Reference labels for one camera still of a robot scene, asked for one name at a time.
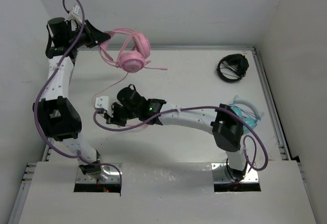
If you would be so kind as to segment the pink cat-ear headphones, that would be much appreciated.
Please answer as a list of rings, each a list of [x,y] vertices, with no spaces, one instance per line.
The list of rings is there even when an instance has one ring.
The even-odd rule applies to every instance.
[[[151,62],[147,60],[151,55],[151,46],[147,37],[137,31],[129,28],[116,28],[106,32],[111,38],[116,34],[128,35],[123,43],[116,60],[108,53],[107,47],[110,40],[107,40],[98,46],[98,51],[102,59],[110,66],[120,68],[127,73],[137,73],[142,69],[167,71],[167,68],[151,68],[147,65]]]

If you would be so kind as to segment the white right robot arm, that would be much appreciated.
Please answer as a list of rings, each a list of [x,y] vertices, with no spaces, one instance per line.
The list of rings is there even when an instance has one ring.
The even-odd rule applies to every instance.
[[[177,125],[205,131],[226,152],[226,171],[230,178],[240,181],[246,174],[248,164],[241,149],[243,124],[228,105],[181,108],[162,99],[146,99],[131,84],[119,91],[116,102],[105,105],[104,117],[108,124],[123,127],[128,120],[139,119],[147,125]]]

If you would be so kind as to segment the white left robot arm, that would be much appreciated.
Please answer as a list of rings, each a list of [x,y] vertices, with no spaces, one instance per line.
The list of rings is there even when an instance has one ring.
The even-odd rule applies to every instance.
[[[96,29],[88,20],[72,29],[74,20],[52,18],[47,23],[48,42],[45,55],[49,61],[49,74],[45,86],[33,104],[37,130],[46,143],[50,139],[62,143],[80,166],[99,162],[99,153],[83,140],[82,121],[68,99],[68,90],[80,47],[98,46],[110,36]]]

